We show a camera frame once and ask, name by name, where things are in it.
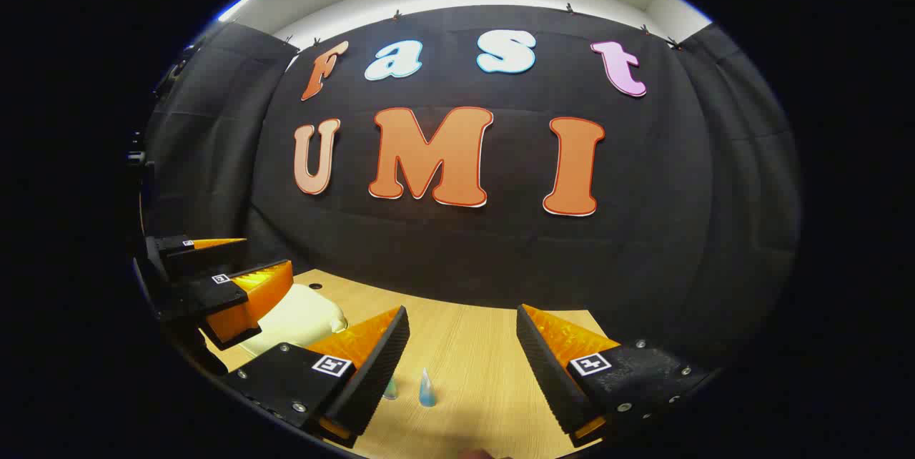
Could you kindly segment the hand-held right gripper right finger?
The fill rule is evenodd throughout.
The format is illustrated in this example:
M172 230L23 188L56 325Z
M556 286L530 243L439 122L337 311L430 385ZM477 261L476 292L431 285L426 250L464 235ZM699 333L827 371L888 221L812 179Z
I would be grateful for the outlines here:
M639 339L617 342L520 304L516 333L548 407L576 447L647 433L718 373Z

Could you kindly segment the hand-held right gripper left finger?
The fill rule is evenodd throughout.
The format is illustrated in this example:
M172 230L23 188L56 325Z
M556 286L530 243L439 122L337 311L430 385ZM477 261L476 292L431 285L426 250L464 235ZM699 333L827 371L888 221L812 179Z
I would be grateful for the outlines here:
M365 433L410 337L397 306L308 346L281 342L225 375L226 386L281 423L352 448Z

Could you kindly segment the pale yellow suitcase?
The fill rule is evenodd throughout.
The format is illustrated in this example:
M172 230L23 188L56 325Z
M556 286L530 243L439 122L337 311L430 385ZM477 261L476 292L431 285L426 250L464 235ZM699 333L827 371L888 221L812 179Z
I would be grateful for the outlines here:
M346 331L343 310L313 287L294 284L285 296L258 321L260 332L239 343L251 355L261 355L280 344L306 347Z

